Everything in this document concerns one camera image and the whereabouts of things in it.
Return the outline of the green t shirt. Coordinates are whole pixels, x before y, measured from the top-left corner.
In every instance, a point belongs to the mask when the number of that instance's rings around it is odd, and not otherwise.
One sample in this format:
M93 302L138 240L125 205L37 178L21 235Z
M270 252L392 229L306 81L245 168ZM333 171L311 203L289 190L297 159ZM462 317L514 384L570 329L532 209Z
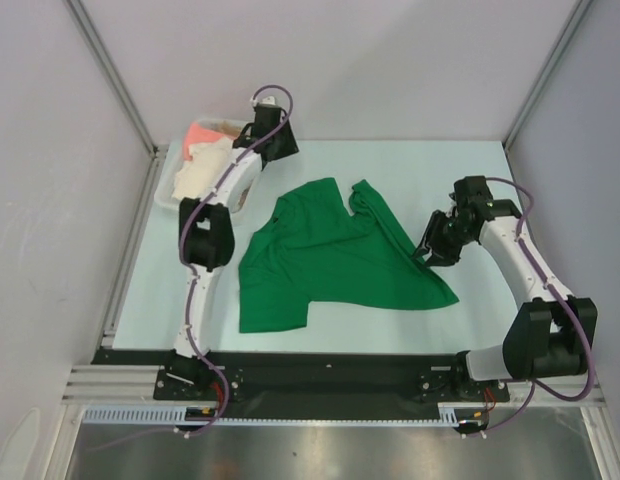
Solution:
M323 178L280 196L239 267L239 330L306 327L311 303L431 311L459 298L416 255L383 196L367 181L343 199Z

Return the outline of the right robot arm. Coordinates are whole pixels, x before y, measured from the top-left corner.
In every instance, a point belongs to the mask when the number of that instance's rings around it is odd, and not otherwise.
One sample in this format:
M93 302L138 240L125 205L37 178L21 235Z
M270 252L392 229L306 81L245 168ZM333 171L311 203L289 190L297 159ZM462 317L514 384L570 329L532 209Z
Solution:
M453 393L474 401L489 381L530 382L555 398L578 402L595 386L592 344L598 310L551 271L530 238L530 209L497 199L492 178L466 176L455 182L449 211L432 213L413 253L428 267L450 267L462 249L480 245L494 260L518 312L501 344L463 351L451 376Z

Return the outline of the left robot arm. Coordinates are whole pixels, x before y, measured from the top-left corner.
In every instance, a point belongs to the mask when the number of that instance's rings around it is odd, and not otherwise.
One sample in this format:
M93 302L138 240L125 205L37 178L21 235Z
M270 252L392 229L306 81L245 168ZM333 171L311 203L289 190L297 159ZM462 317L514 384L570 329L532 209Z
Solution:
M264 104L236 136L193 125L185 137L174 194L179 257L191 283L166 370L189 399L230 383L200 337L217 278L234 256L231 197L249 189L267 164L297 152L288 112ZM411 312L447 308L458 300L424 264L368 181L343 196L332 177L306 182L276 200L239 260L238 284L243 334L303 329L317 304Z

